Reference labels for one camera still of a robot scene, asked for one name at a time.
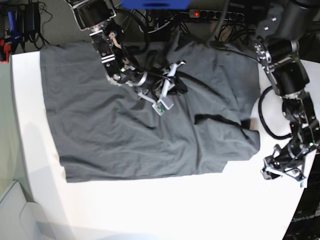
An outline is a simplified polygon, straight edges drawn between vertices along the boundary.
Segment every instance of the white table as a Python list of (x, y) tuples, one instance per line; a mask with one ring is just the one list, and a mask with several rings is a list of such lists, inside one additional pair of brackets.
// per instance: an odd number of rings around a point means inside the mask
[[(264, 157), (272, 154), (275, 144), (283, 147), (288, 141), (267, 135), (259, 121), (258, 103), (252, 111), (252, 128), (260, 131), (261, 150), (249, 161), (228, 162), (223, 173), (67, 183), (47, 121), (40, 53), (14, 55), (12, 64), (31, 191), (57, 239), (282, 240), (303, 189), (290, 178), (263, 179)], [(304, 65), (320, 119), (320, 65)], [(269, 85), (260, 70), (261, 91)], [(277, 135), (290, 131), (281, 104), (274, 93), (269, 93), (263, 104), (266, 122)], [(308, 156), (307, 172), (314, 156)]]

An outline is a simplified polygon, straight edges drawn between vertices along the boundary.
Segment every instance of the black power adapter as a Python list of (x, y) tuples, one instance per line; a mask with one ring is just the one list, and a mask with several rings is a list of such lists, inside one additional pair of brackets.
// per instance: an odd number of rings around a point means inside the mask
[(39, 3), (33, 2), (25, 5), (24, 8), (24, 33), (35, 41), (36, 34), (40, 34), (41, 18), (39, 12)]

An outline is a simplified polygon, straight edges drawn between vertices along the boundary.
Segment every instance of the power strip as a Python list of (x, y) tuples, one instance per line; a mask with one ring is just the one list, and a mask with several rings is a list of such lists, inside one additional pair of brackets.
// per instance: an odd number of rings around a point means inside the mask
[[(190, 19), (201, 19), (201, 20), (219, 20), (221, 18), (222, 12), (215, 10), (198, 10), (190, 9), (188, 10)], [(240, 12), (227, 12), (224, 20), (230, 22), (244, 22), (245, 15)]]

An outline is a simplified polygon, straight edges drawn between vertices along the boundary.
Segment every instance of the gray t-shirt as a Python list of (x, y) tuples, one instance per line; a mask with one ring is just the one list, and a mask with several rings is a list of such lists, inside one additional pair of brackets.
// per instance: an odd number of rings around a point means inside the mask
[[(164, 44), (152, 44), (162, 48)], [(133, 180), (222, 172), (249, 160), (259, 133), (244, 127), (260, 96), (257, 64), (232, 52), (189, 43), (167, 52), (185, 95), (158, 116), (127, 85), (110, 85), (90, 43), (41, 50), (47, 119), (68, 182)]]

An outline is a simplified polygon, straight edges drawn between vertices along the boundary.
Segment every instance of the red switch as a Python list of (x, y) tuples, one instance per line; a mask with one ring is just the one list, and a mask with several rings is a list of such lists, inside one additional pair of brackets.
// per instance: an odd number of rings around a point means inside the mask
[(200, 18), (200, 11), (196, 9), (189, 10), (189, 17), (192, 19), (198, 19)]

